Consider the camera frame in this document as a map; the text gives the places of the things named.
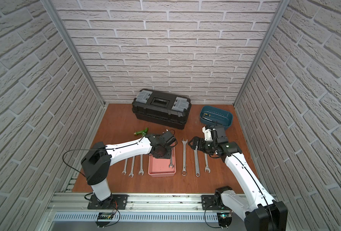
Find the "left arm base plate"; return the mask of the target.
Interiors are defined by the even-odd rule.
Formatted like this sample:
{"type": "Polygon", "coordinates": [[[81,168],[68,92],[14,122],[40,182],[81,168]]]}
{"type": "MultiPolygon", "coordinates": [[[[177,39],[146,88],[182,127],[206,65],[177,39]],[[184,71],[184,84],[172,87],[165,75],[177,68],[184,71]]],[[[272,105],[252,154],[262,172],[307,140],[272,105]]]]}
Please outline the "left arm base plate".
{"type": "Polygon", "coordinates": [[[89,204],[87,206],[88,209],[115,209],[118,210],[125,210],[127,200],[128,200],[127,194],[112,194],[110,197],[105,199],[104,201],[100,201],[97,199],[95,194],[91,195],[91,198],[89,199],[89,204]]]}

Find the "pink plastic storage box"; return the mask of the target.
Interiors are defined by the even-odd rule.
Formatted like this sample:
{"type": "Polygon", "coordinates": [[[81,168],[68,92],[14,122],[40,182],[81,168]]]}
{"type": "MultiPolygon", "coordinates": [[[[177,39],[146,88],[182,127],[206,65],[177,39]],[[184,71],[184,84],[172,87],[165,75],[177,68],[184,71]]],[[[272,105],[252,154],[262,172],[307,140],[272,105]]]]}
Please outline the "pink plastic storage box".
{"type": "Polygon", "coordinates": [[[160,159],[149,157],[148,174],[156,177],[172,177],[176,173],[175,148],[173,147],[170,154],[173,154],[174,168],[169,168],[170,158],[160,159]]]}

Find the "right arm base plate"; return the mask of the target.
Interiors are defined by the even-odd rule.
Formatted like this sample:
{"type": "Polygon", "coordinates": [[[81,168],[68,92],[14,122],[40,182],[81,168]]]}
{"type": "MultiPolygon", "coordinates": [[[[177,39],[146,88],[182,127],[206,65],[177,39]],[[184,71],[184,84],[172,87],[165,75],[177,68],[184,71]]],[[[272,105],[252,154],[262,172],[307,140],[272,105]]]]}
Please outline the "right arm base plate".
{"type": "Polygon", "coordinates": [[[203,194],[201,195],[201,202],[203,210],[231,210],[222,203],[220,194],[203,194]]]}

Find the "adjustable wrench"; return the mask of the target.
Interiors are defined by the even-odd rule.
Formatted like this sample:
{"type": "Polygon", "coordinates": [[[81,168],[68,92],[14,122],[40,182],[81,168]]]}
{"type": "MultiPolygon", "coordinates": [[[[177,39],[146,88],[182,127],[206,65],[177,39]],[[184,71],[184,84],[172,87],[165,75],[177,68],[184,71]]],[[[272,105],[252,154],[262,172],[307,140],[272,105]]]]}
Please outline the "adjustable wrench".
{"type": "Polygon", "coordinates": [[[194,159],[195,159],[195,175],[196,177],[200,177],[200,167],[199,167],[199,159],[198,159],[198,146],[194,149],[194,159]]]}

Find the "large combination wrench 19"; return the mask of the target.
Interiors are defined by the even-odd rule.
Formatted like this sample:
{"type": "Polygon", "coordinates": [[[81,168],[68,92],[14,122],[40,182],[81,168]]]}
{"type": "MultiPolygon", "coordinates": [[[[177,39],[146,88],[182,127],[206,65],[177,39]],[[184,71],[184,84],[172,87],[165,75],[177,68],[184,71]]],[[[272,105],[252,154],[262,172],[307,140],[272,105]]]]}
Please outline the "large combination wrench 19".
{"type": "Polygon", "coordinates": [[[204,154],[204,156],[205,156],[205,164],[206,164],[206,166],[205,166],[205,172],[207,172],[207,173],[210,173],[211,172],[211,170],[210,170],[210,168],[209,168],[209,161],[208,161],[208,154],[204,154]]]}

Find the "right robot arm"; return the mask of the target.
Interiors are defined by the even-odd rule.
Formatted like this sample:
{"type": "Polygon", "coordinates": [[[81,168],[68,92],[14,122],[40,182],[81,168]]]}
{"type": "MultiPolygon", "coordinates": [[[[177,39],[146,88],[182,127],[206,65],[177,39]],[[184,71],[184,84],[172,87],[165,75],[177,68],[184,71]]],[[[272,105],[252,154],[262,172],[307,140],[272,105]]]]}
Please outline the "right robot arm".
{"type": "Polygon", "coordinates": [[[277,202],[260,183],[237,143],[219,143],[194,137],[188,145],[195,151],[216,154],[234,174],[245,194],[245,198],[241,198],[229,186],[217,188],[211,207],[230,209],[244,221],[248,231],[286,229],[286,205],[282,201],[277,202]]]}

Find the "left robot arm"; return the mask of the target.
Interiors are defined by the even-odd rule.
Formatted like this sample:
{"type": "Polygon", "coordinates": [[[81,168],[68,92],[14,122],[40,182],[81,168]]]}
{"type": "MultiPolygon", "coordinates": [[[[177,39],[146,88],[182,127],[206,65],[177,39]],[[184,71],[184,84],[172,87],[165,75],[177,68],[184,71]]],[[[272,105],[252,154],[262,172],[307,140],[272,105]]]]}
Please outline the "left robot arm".
{"type": "Polygon", "coordinates": [[[120,144],[96,143],[81,160],[88,185],[98,202],[109,202],[112,193],[107,176],[110,166],[138,155],[151,155],[157,159],[169,159],[177,140],[171,131],[147,134],[140,139],[120,144]]]}

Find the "large combination wrench 22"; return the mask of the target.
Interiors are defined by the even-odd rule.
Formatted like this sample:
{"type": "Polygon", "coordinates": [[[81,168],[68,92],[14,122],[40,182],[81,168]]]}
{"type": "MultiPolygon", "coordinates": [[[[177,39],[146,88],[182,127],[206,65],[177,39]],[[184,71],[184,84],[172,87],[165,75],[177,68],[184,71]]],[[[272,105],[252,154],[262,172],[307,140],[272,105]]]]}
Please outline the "large combination wrench 22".
{"type": "Polygon", "coordinates": [[[182,169],[182,176],[187,175],[187,170],[186,170],[186,145],[188,143],[188,140],[182,139],[182,144],[183,144],[183,169],[182,169]]]}

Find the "small combination wrench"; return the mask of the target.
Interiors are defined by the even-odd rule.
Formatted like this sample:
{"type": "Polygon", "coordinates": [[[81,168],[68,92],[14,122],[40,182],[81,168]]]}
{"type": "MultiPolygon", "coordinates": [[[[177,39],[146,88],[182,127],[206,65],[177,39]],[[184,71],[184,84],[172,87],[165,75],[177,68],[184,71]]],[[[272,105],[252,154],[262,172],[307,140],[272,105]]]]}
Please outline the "small combination wrench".
{"type": "Polygon", "coordinates": [[[138,172],[139,176],[143,176],[144,175],[144,169],[143,169],[143,155],[140,155],[140,170],[138,172]]]}
{"type": "Polygon", "coordinates": [[[125,159],[122,175],[126,175],[127,173],[127,163],[128,163],[128,159],[125,159]]]}
{"type": "Polygon", "coordinates": [[[170,164],[169,164],[169,168],[174,168],[174,165],[173,165],[173,154],[170,154],[170,164]]]}
{"type": "Polygon", "coordinates": [[[130,173],[128,175],[129,178],[133,178],[134,177],[135,160],[136,160],[136,157],[133,157],[132,158],[132,163],[131,163],[131,171],[130,171],[130,173]]]}

